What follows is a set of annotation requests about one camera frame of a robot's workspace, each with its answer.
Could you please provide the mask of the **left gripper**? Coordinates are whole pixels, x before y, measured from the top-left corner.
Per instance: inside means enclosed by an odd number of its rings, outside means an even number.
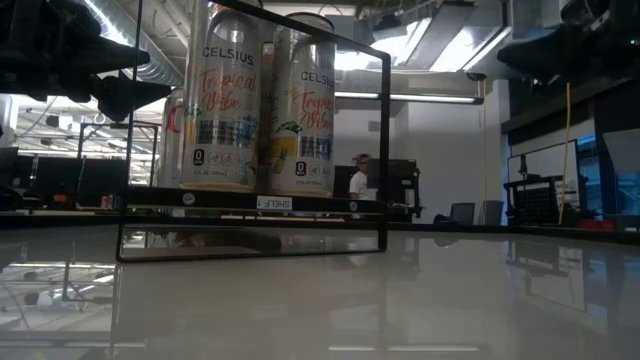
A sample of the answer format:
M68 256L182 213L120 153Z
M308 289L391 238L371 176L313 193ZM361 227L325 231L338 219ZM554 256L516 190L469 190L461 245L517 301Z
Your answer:
M42 97L64 76L104 73L150 62L142 50L102 43L101 26L79 0L0 0L0 93ZM168 96L169 85L125 74L94 81L99 111L111 120Z

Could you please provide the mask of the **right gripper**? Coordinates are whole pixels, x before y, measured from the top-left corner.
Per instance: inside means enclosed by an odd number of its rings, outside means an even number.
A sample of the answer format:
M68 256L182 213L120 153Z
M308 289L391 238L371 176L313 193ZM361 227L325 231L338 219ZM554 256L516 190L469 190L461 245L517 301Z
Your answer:
M513 40L497 60L534 78L640 75L640 0L567 0L564 22Z

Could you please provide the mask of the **plain silver can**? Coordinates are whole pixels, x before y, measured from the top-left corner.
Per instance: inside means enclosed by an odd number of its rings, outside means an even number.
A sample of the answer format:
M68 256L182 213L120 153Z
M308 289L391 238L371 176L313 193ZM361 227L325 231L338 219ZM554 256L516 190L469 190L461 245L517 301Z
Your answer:
M178 187L180 135L183 124L184 88L176 87L166 99L163 118L158 183L161 188Z

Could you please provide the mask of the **long ceiling light strip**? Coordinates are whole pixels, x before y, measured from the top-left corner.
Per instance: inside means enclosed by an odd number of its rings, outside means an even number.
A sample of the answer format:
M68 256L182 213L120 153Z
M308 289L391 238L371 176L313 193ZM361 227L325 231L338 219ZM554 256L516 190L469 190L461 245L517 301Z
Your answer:
M361 100L381 100L382 95L367 92L336 92L336 98L340 99L361 99ZM416 94L391 94L389 99L394 102L416 102L416 103L442 103L442 104L462 104L462 105L482 105L482 97L449 96L449 95L416 95Z

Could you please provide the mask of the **black mesh cart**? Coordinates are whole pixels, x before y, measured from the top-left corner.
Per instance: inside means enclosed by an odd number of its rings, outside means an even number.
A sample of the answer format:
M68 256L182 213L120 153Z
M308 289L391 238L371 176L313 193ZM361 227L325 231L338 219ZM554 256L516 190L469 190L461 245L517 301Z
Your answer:
M583 214L577 185L562 175L529 175L503 185L509 226L574 226Z

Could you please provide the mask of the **wooden tray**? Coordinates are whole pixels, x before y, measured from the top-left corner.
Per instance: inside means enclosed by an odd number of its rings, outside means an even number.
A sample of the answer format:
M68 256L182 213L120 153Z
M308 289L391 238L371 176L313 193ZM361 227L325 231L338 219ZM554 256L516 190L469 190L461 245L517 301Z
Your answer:
M373 231L377 232L377 243L370 251L380 253L387 250L388 245L388 175L389 175L389 126L390 126L390 83L391 57L389 54L350 40L343 36L321 30L300 21L249 5L240 0L208 0L243 15L284 26L290 30L301 31L336 45L350 47L361 53L378 58L382 61L381 86L382 90L376 95L381 102L381 133L380 133L380 202L369 202L360 205L357 201L345 199L319 199L310 197L266 196L257 194L241 194L234 192L220 192L210 190L179 190L175 188L154 188L128 186L123 193L121 214L119 217L118 237L116 241L116 259L122 263L162 262L179 260L208 260L214 259L214 254L196 253L194 255L160 255L151 257L129 256L124 253L124 232L131 230L135 224L142 225L175 225L187 228L211 227L257 227L277 228L289 230L293 228L308 228L319 230L340 231ZM285 218L267 219L213 219L213 218L170 218L162 216L131 215L129 209L146 208L194 208L196 210L224 210L224 211L255 211L255 212L304 212L304 213L340 213L346 209L356 214L368 214L378 217L373 222L321 222L302 221L300 219L287 220Z

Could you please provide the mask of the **grey office chair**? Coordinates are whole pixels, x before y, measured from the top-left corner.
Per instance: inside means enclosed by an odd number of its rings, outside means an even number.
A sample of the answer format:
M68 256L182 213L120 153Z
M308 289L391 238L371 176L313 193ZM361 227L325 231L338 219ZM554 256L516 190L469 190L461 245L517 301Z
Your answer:
M482 204L481 224L500 226L502 223L504 202L501 200L486 200Z

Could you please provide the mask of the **black office chair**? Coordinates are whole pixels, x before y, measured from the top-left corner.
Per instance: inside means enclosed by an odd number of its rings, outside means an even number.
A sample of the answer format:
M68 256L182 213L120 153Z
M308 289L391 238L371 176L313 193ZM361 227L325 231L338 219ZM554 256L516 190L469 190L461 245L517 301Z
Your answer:
M473 225L475 219L474 203L454 203L451 205L449 218L461 225Z

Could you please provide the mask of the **black computer monitor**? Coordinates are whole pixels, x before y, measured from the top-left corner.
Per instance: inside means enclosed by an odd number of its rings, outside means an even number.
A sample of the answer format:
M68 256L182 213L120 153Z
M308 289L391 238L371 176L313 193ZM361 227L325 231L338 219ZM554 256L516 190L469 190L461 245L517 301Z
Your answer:
M420 218L423 207L420 204L420 170L413 159L390 159L385 203L392 222L411 223Z
M334 170L333 197L349 198L350 181L357 172L355 166L336 165Z

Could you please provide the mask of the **person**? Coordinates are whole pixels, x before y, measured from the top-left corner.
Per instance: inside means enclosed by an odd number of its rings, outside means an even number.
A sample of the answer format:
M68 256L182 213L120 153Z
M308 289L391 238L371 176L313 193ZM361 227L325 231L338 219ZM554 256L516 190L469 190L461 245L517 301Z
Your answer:
M349 196L354 200L375 201L377 190L368 187L368 163L371 156L366 153L355 158L357 171L350 179Z

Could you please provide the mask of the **large ribbed air duct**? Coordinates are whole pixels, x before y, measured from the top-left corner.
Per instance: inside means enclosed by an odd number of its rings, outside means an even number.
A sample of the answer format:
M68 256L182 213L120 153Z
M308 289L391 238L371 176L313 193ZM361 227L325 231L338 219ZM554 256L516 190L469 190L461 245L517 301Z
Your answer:
M85 5L101 27L101 36L121 45L133 47L137 22L116 0L79 0ZM139 48L149 54L150 60L138 67L139 80L170 86L183 84L183 76L161 52L160 48L143 31L140 31Z

